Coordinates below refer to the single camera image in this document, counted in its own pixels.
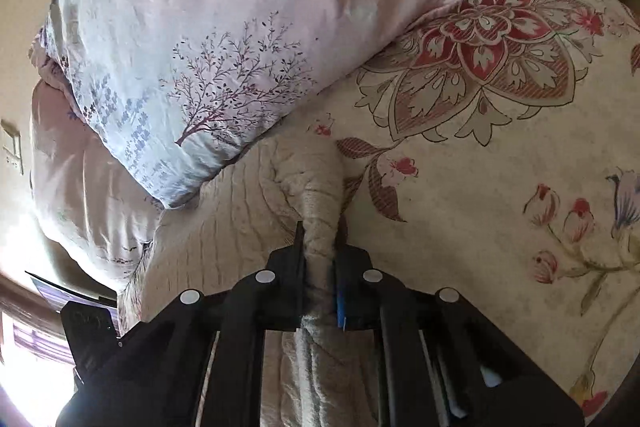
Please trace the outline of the floral bed sheet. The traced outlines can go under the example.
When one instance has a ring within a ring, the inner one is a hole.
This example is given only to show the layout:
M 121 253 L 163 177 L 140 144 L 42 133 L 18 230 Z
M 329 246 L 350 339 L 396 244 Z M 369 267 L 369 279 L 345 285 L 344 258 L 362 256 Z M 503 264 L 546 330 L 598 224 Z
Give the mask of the floral bed sheet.
M 334 142 L 350 241 L 451 286 L 604 425 L 639 354 L 639 17 L 464 0 L 285 121 Z

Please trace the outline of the beige cable-knit sweater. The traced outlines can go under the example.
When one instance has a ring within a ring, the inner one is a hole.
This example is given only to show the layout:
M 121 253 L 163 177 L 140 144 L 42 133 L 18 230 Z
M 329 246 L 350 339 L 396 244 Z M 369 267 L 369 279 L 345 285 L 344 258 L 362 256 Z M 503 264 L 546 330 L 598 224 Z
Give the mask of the beige cable-knit sweater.
M 181 291 L 228 291 L 271 271 L 264 297 L 290 291 L 299 325 L 265 338 L 264 426 L 374 426 L 378 365 L 368 332 L 336 323 L 332 268 L 343 164 L 312 133 L 253 145 L 186 205 L 166 210 L 149 250 L 117 299 L 119 325 L 149 322 Z

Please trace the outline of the pink floral pillow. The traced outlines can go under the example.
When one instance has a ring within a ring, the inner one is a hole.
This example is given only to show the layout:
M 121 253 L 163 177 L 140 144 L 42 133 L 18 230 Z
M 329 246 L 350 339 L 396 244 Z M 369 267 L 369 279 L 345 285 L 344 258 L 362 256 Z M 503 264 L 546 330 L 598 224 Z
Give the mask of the pink floral pillow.
M 32 91 L 32 195 L 40 229 L 82 271 L 121 291 L 152 244 L 163 212 L 105 148 L 75 103 L 62 68 L 36 37 Z

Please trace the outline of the white blue floral pillow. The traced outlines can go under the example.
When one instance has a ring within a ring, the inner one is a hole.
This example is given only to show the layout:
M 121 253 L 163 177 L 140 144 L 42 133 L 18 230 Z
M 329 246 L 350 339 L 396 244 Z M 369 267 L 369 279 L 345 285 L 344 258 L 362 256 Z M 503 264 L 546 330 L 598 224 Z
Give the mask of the white blue floral pillow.
M 259 135 L 461 0 L 51 0 L 40 42 L 86 124 L 182 205 Z

